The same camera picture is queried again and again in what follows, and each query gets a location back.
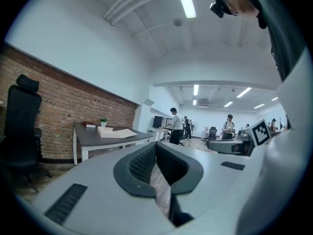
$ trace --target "white table leg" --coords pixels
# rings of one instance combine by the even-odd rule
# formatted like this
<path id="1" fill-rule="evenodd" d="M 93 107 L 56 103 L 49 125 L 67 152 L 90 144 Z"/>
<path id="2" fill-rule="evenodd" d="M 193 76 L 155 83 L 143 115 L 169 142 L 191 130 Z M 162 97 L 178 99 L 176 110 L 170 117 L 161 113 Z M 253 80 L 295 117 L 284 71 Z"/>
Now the white table leg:
<path id="1" fill-rule="evenodd" d="M 74 165 L 77 165 L 77 134 L 74 128 L 73 131 L 73 157 L 74 157 Z"/>
<path id="2" fill-rule="evenodd" d="M 88 159 L 88 150 L 85 147 L 82 147 L 82 161 Z"/>

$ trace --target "open cardboard box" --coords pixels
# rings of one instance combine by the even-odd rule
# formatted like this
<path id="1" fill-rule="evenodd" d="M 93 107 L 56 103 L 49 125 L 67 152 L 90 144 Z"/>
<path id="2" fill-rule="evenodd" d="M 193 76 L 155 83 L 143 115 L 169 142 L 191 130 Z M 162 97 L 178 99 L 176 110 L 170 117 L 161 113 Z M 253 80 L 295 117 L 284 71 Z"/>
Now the open cardboard box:
<path id="1" fill-rule="evenodd" d="M 123 139 L 137 135 L 137 133 L 132 132 L 130 129 L 113 131 L 113 128 L 101 126 L 98 126 L 98 132 L 100 137 L 109 139 Z"/>

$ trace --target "wooden floor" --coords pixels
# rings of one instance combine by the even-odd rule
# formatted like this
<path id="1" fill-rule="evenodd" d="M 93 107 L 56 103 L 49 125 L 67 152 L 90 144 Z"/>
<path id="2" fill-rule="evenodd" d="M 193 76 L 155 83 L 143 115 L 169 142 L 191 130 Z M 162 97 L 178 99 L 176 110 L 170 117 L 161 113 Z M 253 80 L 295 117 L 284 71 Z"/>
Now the wooden floor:
<path id="1" fill-rule="evenodd" d="M 206 152 L 214 152 L 206 147 L 205 142 L 197 138 L 194 138 L 191 141 L 189 140 L 183 141 L 183 143 L 185 147 L 190 147 L 193 149 Z M 38 190 L 41 191 L 44 187 L 46 187 L 52 181 L 56 180 L 58 177 L 62 176 L 72 167 L 73 165 L 68 165 L 67 167 L 64 165 L 54 165 L 54 167 L 52 168 L 47 168 L 52 173 L 53 175 L 52 178 L 42 176 L 37 178 L 33 177 L 32 180 L 36 187 L 38 188 Z M 158 205 L 160 210 L 164 213 L 164 215 L 168 216 L 171 198 L 171 188 L 166 182 L 157 165 L 155 165 L 152 171 L 150 185 L 156 189 L 156 204 Z M 25 178 L 15 183 L 15 193 L 19 196 L 22 196 L 28 201 L 31 201 L 36 196 L 36 193 L 30 187 Z"/>

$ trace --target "white ceiling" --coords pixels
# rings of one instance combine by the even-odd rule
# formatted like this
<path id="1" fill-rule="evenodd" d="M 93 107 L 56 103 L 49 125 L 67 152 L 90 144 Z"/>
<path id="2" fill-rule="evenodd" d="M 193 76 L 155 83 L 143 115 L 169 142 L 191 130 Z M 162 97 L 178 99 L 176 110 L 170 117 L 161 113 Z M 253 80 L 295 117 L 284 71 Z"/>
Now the white ceiling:
<path id="1" fill-rule="evenodd" d="M 117 0 L 98 1 L 109 9 Z M 187 19 L 180 0 L 153 0 L 128 14 L 116 26 L 123 24 L 151 60 L 175 51 L 201 49 L 208 45 L 214 47 L 214 44 L 234 48 L 258 47 L 269 52 L 268 31 L 261 30 L 256 19 L 229 15 L 220 19 L 209 9 L 213 1 L 193 0 L 197 17 Z M 174 26 L 174 18 L 182 18 L 183 26 Z"/>
<path id="2" fill-rule="evenodd" d="M 275 92 L 252 88 L 242 97 L 237 96 L 242 93 L 246 87 L 228 86 L 228 85 L 200 85 L 198 95 L 194 95 L 193 86 L 173 86 L 169 87 L 173 96 L 180 105 L 192 105 L 193 100 L 197 100 L 197 106 L 208 104 L 210 109 L 225 109 L 224 105 L 233 102 L 227 109 L 235 111 L 258 112 L 267 107 L 275 105 L 278 100 L 272 101 L 276 97 Z M 265 104 L 263 107 L 254 109 L 254 107 Z"/>

